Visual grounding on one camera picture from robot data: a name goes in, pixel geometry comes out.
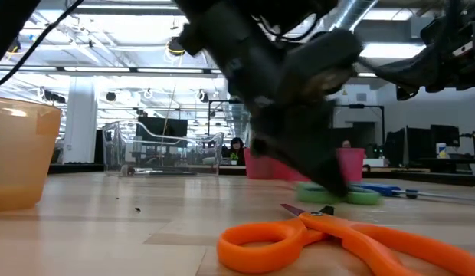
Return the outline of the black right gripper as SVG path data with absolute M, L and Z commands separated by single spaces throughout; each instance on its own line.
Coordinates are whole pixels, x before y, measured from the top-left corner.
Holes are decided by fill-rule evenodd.
M 468 41 L 458 48 L 436 53 L 425 48 L 414 57 L 386 64 L 372 63 L 359 57 L 359 63 L 375 70 L 377 77 L 396 84 L 396 98 L 409 100 L 423 88 L 438 93 L 446 88 L 467 90 L 475 87 L 475 42 Z

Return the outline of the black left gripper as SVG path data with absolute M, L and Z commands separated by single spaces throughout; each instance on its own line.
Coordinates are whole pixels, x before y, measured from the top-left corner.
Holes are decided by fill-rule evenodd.
M 350 31 L 323 32 L 306 43 L 285 34 L 333 3 L 185 3 L 183 47 L 207 51 L 252 112 L 254 154 L 269 156 L 337 196 L 342 176 L 331 127 L 335 100 L 352 75 L 362 42 Z

